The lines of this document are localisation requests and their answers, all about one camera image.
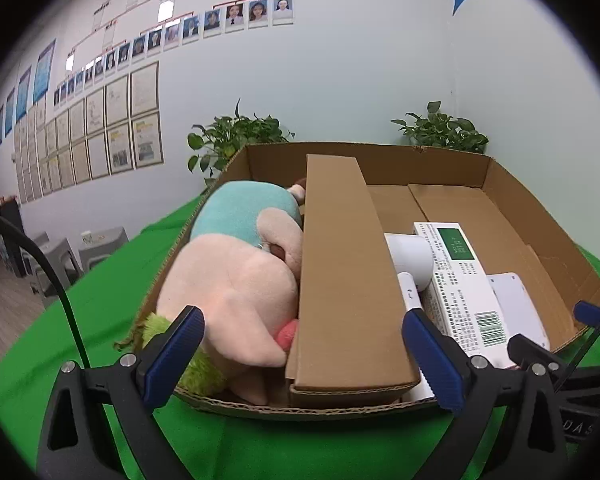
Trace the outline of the white green printed box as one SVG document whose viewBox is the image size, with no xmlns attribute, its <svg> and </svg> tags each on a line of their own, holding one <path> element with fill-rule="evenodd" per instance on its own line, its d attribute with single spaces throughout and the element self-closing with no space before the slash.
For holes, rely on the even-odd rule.
<svg viewBox="0 0 600 480">
<path fill-rule="evenodd" d="M 497 368 L 513 368 L 503 313 L 462 227 L 456 222 L 416 222 L 414 234 L 429 243 L 434 256 L 434 274 L 419 294 L 420 308 L 468 356 L 483 356 Z"/>
</svg>

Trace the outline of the long brown cardboard box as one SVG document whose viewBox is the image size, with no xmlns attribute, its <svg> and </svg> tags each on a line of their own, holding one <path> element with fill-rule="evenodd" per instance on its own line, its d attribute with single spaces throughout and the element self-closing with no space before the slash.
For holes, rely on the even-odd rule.
<svg viewBox="0 0 600 480">
<path fill-rule="evenodd" d="M 402 339 L 396 270 L 358 161 L 306 159 L 296 351 L 287 366 L 298 408 L 391 403 L 420 373 Z"/>
</svg>

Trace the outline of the white hair dryer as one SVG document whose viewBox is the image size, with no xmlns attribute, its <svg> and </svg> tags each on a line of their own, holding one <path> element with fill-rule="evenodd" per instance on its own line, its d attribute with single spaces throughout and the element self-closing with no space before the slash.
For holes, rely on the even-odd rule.
<svg viewBox="0 0 600 480">
<path fill-rule="evenodd" d="M 385 239 L 396 270 L 406 310 L 420 308 L 419 294 L 434 274 L 434 256 L 429 243 L 418 235 L 386 233 Z"/>
</svg>

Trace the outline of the grey plastic stool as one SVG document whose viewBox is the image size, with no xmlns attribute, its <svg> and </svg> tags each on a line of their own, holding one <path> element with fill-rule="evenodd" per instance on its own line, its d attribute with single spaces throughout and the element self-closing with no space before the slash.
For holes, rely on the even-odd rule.
<svg viewBox="0 0 600 480">
<path fill-rule="evenodd" d="M 82 270 L 66 238 L 49 240 L 42 244 L 40 249 L 65 290 L 68 290 L 79 281 Z M 28 257 L 28 260 L 31 269 L 29 283 L 32 292 L 40 297 L 44 308 L 48 308 L 58 299 L 56 287 L 45 271 L 31 257 Z"/>
<path fill-rule="evenodd" d="M 91 232 L 93 243 L 85 245 L 81 242 L 78 249 L 84 273 L 90 272 L 94 266 L 106 260 L 129 240 L 123 226 Z"/>
</svg>

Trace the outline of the large open cardboard tray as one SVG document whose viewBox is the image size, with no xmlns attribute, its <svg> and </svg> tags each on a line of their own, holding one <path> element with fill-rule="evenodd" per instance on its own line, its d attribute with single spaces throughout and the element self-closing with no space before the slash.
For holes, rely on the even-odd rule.
<svg viewBox="0 0 600 480">
<path fill-rule="evenodd" d="M 354 157 L 370 186 L 379 223 L 389 232 L 415 221 L 458 222 L 488 273 L 515 272 L 529 292 L 550 348 L 566 348 L 584 334 L 573 316 L 579 300 L 600 306 L 600 278 L 568 234 L 512 174 L 486 155 L 397 145 L 308 142 L 248 145 L 226 167 L 213 193 L 226 182 L 255 180 L 283 186 L 306 176 L 308 155 Z M 155 311 L 159 289 L 176 254 L 186 244 L 202 198 L 183 224 L 119 349 L 142 348 L 145 318 Z M 242 418 L 277 420 L 351 419 L 430 408 L 434 400 L 399 401 L 398 392 L 376 390 L 290 393 L 277 388 L 274 406 L 258 408 L 188 394 L 175 394 L 196 410 Z"/>
</svg>

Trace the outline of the paper cup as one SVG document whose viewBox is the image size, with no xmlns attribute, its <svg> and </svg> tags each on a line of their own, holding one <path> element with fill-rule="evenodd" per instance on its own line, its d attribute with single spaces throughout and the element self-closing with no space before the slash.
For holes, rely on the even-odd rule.
<svg viewBox="0 0 600 480">
<path fill-rule="evenodd" d="M 82 242 L 85 245 L 89 245 L 93 243 L 93 234 L 91 231 L 85 231 L 81 233 Z"/>
</svg>

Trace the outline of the right potted green plant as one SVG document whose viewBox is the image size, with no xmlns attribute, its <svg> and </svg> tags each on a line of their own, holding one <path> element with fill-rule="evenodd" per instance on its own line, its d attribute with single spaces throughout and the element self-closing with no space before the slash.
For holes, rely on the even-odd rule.
<svg viewBox="0 0 600 480">
<path fill-rule="evenodd" d="M 440 101 L 428 102 L 425 115 L 407 112 L 404 118 L 393 118 L 390 122 L 399 128 L 407 143 L 414 146 L 484 154 L 489 144 L 489 138 L 479 132 L 473 122 L 446 114 Z"/>
</svg>

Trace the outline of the potted green plant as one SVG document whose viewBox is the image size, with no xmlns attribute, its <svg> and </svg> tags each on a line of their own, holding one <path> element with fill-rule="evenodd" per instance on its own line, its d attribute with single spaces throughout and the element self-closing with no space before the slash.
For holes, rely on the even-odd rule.
<svg viewBox="0 0 600 480">
<path fill-rule="evenodd" d="M 192 151 L 187 161 L 189 172 L 199 170 L 210 188 L 237 153 L 248 145 L 289 143 L 296 134 L 277 118 L 244 115 L 237 100 L 234 113 L 216 116 L 208 125 L 193 124 L 187 135 Z"/>
<path fill-rule="evenodd" d="M 440 101 L 428 102 L 425 115 L 407 112 L 404 118 L 393 118 L 390 122 L 399 128 L 407 143 L 414 146 L 484 154 L 489 144 L 489 138 L 479 132 L 473 122 L 446 114 Z"/>
</svg>

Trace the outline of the pink plush pig toy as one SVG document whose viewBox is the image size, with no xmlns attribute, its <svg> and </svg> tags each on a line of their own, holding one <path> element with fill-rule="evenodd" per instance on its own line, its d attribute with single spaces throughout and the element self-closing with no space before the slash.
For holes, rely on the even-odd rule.
<svg viewBox="0 0 600 480">
<path fill-rule="evenodd" d="M 263 372 L 285 367 L 298 324 L 305 199 L 303 180 L 230 181 L 201 206 L 140 324 L 147 344 L 185 307 L 202 311 L 204 336 L 178 382 L 187 393 L 268 404 Z"/>
</svg>

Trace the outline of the framed certificates group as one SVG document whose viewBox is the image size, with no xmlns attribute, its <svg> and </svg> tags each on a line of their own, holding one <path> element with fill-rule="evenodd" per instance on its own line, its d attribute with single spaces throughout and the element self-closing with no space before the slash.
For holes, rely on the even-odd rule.
<svg viewBox="0 0 600 480">
<path fill-rule="evenodd" d="M 16 123 L 16 197 L 26 204 L 94 180 L 161 165 L 157 62 L 110 79 L 46 120 L 45 105 Z"/>
</svg>

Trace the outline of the left potted green plant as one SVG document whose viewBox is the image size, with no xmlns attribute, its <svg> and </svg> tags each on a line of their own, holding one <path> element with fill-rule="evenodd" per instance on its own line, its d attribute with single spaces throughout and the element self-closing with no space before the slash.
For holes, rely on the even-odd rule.
<svg viewBox="0 0 600 480">
<path fill-rule="evenodd" d="M 244 115 L 237 100 L 234 113 L 216 116 L 208 125 L 193 124 L 187 135 L 192 151 L 187 161 L 189 172 L 199 170 L 210 188 L 237 153 L 248 145 L 289 143 L 296 134 L 277 118 Z"/>
</svg>

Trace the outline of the staff photo row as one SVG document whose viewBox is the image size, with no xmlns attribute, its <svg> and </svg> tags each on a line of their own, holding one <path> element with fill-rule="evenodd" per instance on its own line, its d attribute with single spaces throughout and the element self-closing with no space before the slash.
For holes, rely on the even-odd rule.
<svg viewBox="0 0 600 480">
<path fill-rule="evenodd" d="M 190 44 L 223 32 L 240 32 L 248 28 L 289 25 L 294 21 L 294 0 L 236 0 L 226 2 L 201 14 L 188 12 L 170 16 L 142 30 L 130 39 L 107 44 L 104 50 L 84 65 L 70 70 L 52 94 L 53 107 L 102 78 L 123 70 L 148 56 Z"/>
</svg>

